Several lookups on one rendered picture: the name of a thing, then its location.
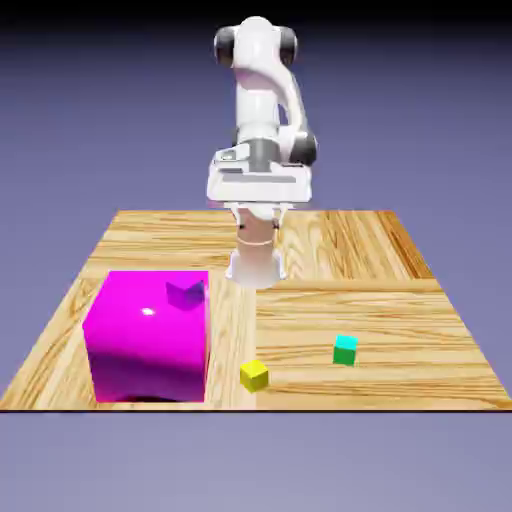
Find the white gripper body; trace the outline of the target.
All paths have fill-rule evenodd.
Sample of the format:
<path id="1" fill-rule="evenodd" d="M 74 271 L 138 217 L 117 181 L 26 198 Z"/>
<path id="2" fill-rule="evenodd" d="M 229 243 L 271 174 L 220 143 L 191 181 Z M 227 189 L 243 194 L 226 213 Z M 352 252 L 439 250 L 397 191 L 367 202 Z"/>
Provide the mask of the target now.
<path id="1" fill-rule="evenodd" d="M 271 162 L 268 171 L 256 172 L 248 161 L 213 162 L 206 195 L 218 203 L 305 204 L 312 199 L 312 173 L 295 164 Z"/>

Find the small purple cube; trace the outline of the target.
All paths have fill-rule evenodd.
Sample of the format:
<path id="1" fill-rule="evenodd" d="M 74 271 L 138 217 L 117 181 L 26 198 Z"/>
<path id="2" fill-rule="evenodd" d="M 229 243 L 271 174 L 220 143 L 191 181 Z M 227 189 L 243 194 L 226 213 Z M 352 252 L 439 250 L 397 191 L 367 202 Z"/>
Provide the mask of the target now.
<path id="1" fill-rule="evenodd" d="M 168 303 L 182 311 L 193 310 L 205 302 L 206 293 L 203 280 L 199 280 L 187 288 L 166 282 L 165 288 Z"/>

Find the small green cube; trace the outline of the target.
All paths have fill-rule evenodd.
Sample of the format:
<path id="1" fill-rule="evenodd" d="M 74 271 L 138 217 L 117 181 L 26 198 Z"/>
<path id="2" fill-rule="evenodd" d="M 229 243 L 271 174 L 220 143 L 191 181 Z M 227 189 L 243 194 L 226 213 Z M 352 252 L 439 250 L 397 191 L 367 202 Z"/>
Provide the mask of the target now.
<path id="1" fill-rule="evenodd" d="M 337 335 L 333 347 L 333 363 L 353 366 L 355 364 L 358 339 L 353 336 Z"/>

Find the small yellow cube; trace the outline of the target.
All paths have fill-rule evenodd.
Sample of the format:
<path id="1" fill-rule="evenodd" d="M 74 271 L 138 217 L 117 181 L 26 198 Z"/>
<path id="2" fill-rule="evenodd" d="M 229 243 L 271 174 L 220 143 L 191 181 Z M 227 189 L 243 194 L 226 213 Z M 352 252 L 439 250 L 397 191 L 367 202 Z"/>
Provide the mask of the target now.
<path id="1" fill-rule="evenodd" d="M 269 385 L 269 370 L 260 360 L 251 360 L 240 366 L 240 383 L 250 393 L 258 392 Z"/>

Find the large magenta box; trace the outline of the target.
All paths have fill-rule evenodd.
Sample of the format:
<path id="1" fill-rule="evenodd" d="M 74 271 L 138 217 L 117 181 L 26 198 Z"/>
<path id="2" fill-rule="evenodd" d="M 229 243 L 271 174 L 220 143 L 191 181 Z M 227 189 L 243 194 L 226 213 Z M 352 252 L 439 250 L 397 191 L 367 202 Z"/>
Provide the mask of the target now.
<path id="1" fill-rule="evenodd" d="M 182 311 L 168 303 L 166 282 L 199 280 L 203 304 Z M 210 319 L 206 271 L 110 271 L 82 324 L 96 400 L 202 402 Z"/>

